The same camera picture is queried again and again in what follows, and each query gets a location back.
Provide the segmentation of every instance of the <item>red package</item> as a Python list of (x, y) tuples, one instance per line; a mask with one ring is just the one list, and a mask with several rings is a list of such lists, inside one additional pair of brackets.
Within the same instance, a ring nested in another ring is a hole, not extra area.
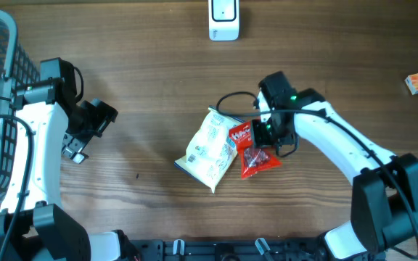
[(242, 151), (253, 145), (251, 137), (251, 122), (240, 124), (229, 130), (230, 139), (237, 145), (237, 151)]
[(259, 171), (268, 170), (282, 164), (265, 149), (249, 147), (239, 150), (238, 154), (241, 157), (241, 179), (249, 178)]

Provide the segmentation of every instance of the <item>wooden table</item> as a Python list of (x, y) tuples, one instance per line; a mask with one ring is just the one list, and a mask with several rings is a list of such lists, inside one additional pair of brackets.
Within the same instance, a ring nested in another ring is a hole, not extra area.
[[(237, 159), (215, 194), (173, 166), (209, 105), (232, 91), (257, 91), (278, 70), (297, 90), (322, 93), (379, 145), (418, 157), (418, 95), (403, 82), (418, 73), (418, 1), (242, 2), (232, 42), (209, 40), (205, 2), (2, 9), (33, 60), (72, 62), (83, 73), (84, 98), (119, 111), (87, 146), (88, 160), (62, 161), (64, 208), (90, 233), (283, 238), (349, 220), (348, 181), (304, 140), (282, 167), (245, 181)], [(250, 111), (251, 102), (233, 99), (226, 108)], [(416, 251), (413, 241), (403, 247)]]

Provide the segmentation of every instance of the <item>white package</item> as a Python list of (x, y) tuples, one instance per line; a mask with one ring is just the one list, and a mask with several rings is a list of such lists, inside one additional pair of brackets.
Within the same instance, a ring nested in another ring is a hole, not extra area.
[(187, 154), (175, 165), (210, 187), (213, 193), (233, 159), (237, 147), (229, 138), (229, 129), (241, 122), (209, 108), (208, 116), (187, 147)]

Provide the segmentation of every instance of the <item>barcode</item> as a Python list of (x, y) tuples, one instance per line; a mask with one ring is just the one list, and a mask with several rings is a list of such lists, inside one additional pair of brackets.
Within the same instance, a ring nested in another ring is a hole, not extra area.
[(193, 154), (191, 154), (188, 158), (188, 162), (194, 162), (194, 160), (196, 159), (196, 156), (194, 156)]

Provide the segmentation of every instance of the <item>wooden surface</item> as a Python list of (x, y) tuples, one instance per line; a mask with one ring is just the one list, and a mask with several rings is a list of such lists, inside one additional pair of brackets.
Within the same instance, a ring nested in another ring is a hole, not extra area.
[[(232, 91), (257, 91), (283, 70), (315, 88), (364, 135), (418, 157), (418, 1), (246, 2), (233, 42), (208, 38), (207, 4), (5, 7), (33, 60), (81, 69), (85, 96), (119, 111), (86, 148), (62, 161), (66, 211), (89, 233), (121, 228), (131, 239), (316, 236), (349, 220), (351, 187), (312, 144), (283, 166), (240, 179), (236, 159), (215, 194), (177, 170), (207, 107)], [(249, 99), (227, 109), (250, 111)], [(404, 247), (415, 252), (414, 242)], [(403, 258), (389, 252), (389, 260)]]

